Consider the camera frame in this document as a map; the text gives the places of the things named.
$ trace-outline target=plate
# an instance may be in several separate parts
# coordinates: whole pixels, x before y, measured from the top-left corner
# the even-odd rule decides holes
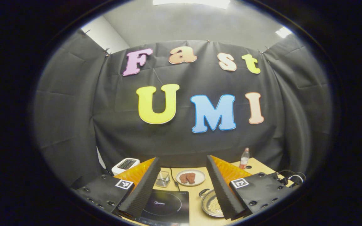
[[[181,176],[181,174],[184,174],[184,173],[195,173],[195,183],[192,185],[190,185],[188,182],[186,184],[181,183],[180,176]],[[202,172],[200,170],[189,169],[189,170],[182,170],[181,172],[177,173],[177,176],[175,176],[175,179],[178,181],[179,184],[181,184],[183,186],[197,186],[205,181],[206,176],[205,176],[204,172]]]

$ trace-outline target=metal pan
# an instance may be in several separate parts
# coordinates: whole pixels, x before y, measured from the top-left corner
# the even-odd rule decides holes
[[[206,191],[210,189],[203,189],[199,196],[202,197],[201,206],[202,209],[210,216],[222,218],[224,217],[222,209],[220,208],[219,203],[217,202],[216,193],[214,193],[214,190],[210,190],[208,193],[205,194],[205,196],[202,196]]]

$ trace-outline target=black backdrop curtain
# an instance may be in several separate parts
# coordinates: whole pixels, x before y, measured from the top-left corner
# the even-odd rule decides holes
[[[195,62],[171,64],[170,50],[190,46]],[[122,76],[126,54],[152,48],[136,75]],[[234,57],[237,70],[225,71],[217,54]],[[241,56],[258,60],[251,73]],[[136,90],[155,86],[153,109],[162,112],[164,84],[176,83],[177,112],[165,124],[148,124],[138,115]],[[264,122],[249,124],[246,93],[261,94]],[[194,95],[216,107],[220,96],[235,96],[234,130],[193,133]],[[198,40],[153,43],[105,57],[82,31],[55,53],[41,76],[35,101],[35,128],[41,151],[67,185],[81,186],[102,172],[96,145],[108,169],[125,157],[144,161],[158,156],[162,166],[205,166],[212,154],[239,160],[245,147],[269,167],[310,172],[325,153],[332,108],[326,72],[293,35],[259,53],[240,46]]]

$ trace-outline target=meat slice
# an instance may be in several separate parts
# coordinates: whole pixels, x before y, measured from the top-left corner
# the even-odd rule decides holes
[[[195,173],[187,173],[187,181],[190,184],[195,183]]]
[[[187,183],[187,173],[183,173],[180,176],[181,183],[186,184]]]

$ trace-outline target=blue letter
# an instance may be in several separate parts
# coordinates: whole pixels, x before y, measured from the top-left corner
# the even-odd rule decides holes
[[[195,127],[192,128],[194,133],[204,133],[207,131],[204,118],[206,118],[210,129],[215,130],[219,123],[220,117],[222,123],[220,130],[233,130],[236,128],[233,116],[233,103],[235,97],[233,95],[223,95],[220,97],[216,109],[205,95],[196,95],[191,97],[191,102],[195,104]]]

